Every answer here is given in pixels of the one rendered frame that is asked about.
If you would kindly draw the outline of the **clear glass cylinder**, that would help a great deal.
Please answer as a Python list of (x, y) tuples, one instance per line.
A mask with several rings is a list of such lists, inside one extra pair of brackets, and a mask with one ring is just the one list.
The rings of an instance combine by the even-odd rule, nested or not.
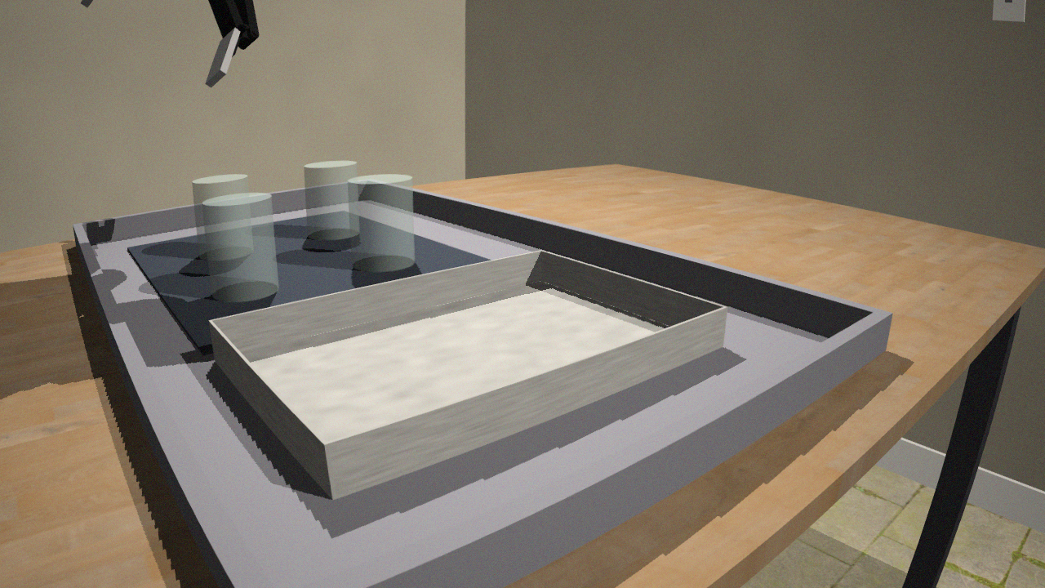
[(278, 291), (271, 194), (229, 194), (202, 202), (211, 293), (224, 302)]
[(207, 198), (249, 193), (249, 177), (243, 174), (204, 177), (193, 181), (195, 229), (198, 230), (199, 258), (207, 260), (202, 202)]
[(348, 180), (352, 265), (356, 271), (402, 271), (415, 264), (413, 177)]
[(354, 177), (358, 177), (354, 161), (329, 161), (329, 163), (304, 165), (309, 238), (350, 238), (347, 182)]

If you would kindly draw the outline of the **grey rectangular tray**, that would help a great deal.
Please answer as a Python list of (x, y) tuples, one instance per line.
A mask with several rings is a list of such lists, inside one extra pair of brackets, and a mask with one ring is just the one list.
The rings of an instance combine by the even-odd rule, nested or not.
[(727, 306), (541, 250), (209, 325), (220, 371), (335, 500), (721, 349)]

